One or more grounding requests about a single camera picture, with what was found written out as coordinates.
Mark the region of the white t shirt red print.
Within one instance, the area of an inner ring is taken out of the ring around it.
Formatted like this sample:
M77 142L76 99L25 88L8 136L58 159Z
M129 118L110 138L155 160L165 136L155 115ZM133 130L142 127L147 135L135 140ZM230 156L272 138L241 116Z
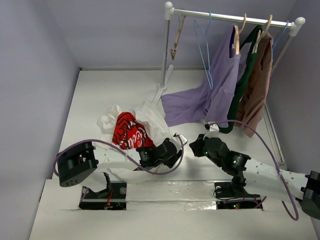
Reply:
M166 138L174 137L162 114L149 101L131 111L123 111L115 104L97 124L100 140L122 150L157 147Z

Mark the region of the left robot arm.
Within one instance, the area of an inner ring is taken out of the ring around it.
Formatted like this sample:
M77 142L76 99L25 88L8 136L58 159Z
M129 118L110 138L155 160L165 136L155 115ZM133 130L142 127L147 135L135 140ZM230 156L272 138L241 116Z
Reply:
M111 182L138 184L174 172L182 163L185 142L179 135L159 146L123 150L98 139L76 142L56 156L53 169L62 188L80 185L104 198Z

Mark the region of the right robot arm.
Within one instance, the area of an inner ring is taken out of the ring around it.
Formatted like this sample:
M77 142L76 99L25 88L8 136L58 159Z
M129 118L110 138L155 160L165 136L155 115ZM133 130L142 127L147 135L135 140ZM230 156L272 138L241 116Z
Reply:
M218 137L199 134L190 143L195 157L206 157L232 176L230 190L235 196L260 195L297 203L308 216L320 218L320 174L277 169L250 156L230 150Z

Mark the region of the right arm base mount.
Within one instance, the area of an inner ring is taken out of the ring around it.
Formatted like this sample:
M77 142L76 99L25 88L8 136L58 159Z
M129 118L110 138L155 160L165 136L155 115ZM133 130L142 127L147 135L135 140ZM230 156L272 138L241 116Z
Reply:
M248 193L245 190L246 179L234 176L232 180L214 182L213 196L218 210L263 209L266 197Z

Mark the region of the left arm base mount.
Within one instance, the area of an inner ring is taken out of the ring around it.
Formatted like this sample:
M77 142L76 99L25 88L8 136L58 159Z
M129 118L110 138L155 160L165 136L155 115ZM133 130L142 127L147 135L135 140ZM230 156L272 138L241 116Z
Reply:
M94 192L88 187L83 187L79 208L81 210L126 210L127 183L124 181L111 181L107 173L104 172L103 174L105 188Z

